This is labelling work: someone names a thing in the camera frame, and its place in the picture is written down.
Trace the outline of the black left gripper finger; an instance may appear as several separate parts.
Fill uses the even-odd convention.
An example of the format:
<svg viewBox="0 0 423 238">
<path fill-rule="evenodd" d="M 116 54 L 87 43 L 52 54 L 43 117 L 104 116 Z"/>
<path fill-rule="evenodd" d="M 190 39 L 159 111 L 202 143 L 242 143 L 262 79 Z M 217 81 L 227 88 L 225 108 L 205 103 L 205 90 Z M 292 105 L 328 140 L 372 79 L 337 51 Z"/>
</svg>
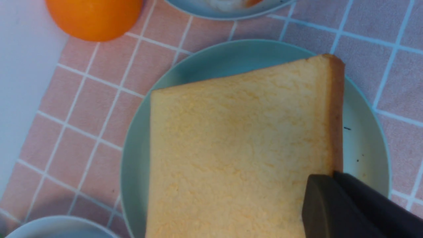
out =
<svg viewBox="0 0 423 238">
<path fill-rule="evenodd" d="M 302 207 L 307 238 L 421 238 L 422 219 L 354 176 L 308 177 Z"/>
</svg>

